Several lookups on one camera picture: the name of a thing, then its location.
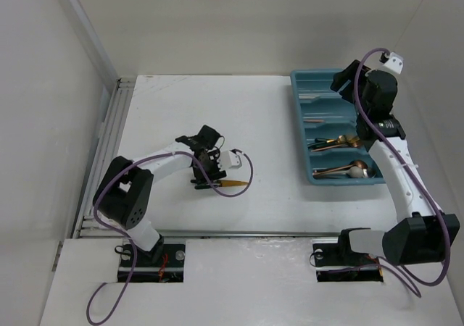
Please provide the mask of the copper spoon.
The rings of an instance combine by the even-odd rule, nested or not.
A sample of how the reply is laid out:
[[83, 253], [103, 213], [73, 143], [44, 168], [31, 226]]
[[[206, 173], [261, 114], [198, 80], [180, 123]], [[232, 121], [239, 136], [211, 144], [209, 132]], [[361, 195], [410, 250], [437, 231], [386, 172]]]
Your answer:
[[357, 160], [351, 161], [349, 164], [344, 165], [344, 166], [332, 167], [332, 168], [328, 168], [324, 170], [316, 170], [312, 173], [312, 175], [313, 176], [325, 175], [325, 174], [332, 173], [332, 172], [348, 170], [351, 167], [359, 167], [361, 169], [367, 169], [368, 165], [363, 160], [357, 159]]

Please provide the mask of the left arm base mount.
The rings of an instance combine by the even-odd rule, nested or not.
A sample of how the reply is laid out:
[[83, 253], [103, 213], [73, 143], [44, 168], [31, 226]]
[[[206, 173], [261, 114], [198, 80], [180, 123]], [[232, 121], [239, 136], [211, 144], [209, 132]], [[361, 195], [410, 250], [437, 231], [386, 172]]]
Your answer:
[[[120, 256], [117, 281], [124, 283], [131, 271], [133, 248], [129, 243], [114, 249]], [[186, 259], [185, 243], [165, 243], [158, 253], [147, 253], [137, 249], [135, 269], [131, 283], [182, 283]]]

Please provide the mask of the gold fork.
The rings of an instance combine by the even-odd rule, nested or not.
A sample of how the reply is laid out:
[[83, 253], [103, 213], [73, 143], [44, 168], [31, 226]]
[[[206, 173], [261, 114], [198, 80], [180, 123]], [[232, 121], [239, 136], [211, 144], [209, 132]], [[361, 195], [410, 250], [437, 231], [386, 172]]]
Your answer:
[[319, 143], [319, 145], [321, 145], [321, 148], [342, 146], [359, 148], [362, 146], [362, 144], [362, 141], [357, 135], [340, 135], [338, 138], [328, 139], [324, 142]]

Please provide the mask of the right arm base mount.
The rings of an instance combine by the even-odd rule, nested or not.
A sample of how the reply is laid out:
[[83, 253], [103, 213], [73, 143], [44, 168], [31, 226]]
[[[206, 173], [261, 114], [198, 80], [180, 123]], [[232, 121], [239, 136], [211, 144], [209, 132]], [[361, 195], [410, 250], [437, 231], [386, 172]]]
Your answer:
[[384, 281], [378, 259], [367, 254], [343, 254], [337, 243], [314, 243], [311, 254], [319, 283], [354, 283]]

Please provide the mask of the rose copper fork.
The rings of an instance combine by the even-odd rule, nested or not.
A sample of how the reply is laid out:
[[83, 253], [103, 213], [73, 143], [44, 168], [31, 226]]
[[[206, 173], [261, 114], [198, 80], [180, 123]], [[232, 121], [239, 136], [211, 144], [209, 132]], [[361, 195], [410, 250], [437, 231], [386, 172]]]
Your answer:
[[349, 144], [347, 143], [338, 143], [338, 144], [332, 144], [332, 145], [327, 145], [327, 146], [321, 146], [321, 147], [315, 147], [311, 148], [311, 152], [318, 152], [318, 151], [327, 151], [330, 149], [339, 149], [339, 148], [347, 148], [349, 147]]

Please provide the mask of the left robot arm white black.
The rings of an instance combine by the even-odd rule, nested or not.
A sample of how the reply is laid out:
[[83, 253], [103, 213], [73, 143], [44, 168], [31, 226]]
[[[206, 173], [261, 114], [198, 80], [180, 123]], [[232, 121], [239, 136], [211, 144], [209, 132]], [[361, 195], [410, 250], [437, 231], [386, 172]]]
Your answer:
[[184, 169], [193, 170], [191, 183], [196, 189], [209, 188], [226, 176], [218, 166], [216, 143], [222, 137], [204, 125], [193, 136], [182, 135], [143, 164], [114, 158], [94, 195], [95, 210], [116, 222], [137, 247], [137, 257], [145, 265], [155, 265], [162, 257], [164, 238], [146, 217], [153, 184]]

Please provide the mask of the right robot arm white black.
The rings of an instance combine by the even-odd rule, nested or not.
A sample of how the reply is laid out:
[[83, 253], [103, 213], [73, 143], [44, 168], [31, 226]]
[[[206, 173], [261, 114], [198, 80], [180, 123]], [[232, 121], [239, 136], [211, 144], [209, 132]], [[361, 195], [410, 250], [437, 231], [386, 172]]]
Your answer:
[[443, 262], [460, 223], [422, 193], [423, 182], [410, 157], [406, 135], [391, 114], [397, 79], [353, 61], [333, 77], [331, 90], [355, 105], [356, 132], [389, 189], [397, 224], [383, 232], [368, 228], [342, 230], [337, 258], [353, 263], [362, 254], [382, 256], [395, 265]]

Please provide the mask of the silver round spoon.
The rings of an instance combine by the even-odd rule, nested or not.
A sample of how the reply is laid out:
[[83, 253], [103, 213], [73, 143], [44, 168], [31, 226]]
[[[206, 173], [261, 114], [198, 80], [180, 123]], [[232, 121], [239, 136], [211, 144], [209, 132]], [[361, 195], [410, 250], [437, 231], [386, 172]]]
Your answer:
[[362, 176], [364, 178], [373, 178], [376, 176], [376, 171], [373, 168], [365, 168], [362, 170]]

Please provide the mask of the gold knife green handle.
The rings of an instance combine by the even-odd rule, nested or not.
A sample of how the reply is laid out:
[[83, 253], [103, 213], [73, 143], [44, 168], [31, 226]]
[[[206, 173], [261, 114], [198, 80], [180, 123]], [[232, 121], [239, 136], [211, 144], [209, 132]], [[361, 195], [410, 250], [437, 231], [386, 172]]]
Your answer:
[[[215, 188], [224, 188], [224, 187], [241, 187], [241, 186], [248, 186], [248, 182], [245, 181], [238, 181], [238, 180], [217, 180], [212, 183]], [[205, 190], [210, 189], [211, 186], [208, 183], [202, 183], [195, 185], [194, 188], [196, 190]]]

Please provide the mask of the white plastic spoon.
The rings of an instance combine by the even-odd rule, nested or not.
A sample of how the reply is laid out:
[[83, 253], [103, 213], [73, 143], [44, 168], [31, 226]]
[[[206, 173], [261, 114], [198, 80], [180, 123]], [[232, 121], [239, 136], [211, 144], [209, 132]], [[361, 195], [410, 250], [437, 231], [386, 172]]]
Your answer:
[[329, 170], [327, 172], [316, 172], [314, 178], [331, 178], [331, 177], [349, 177], [349, 178], [364, 178], [364, 169], [353, 166], [345, 170]]

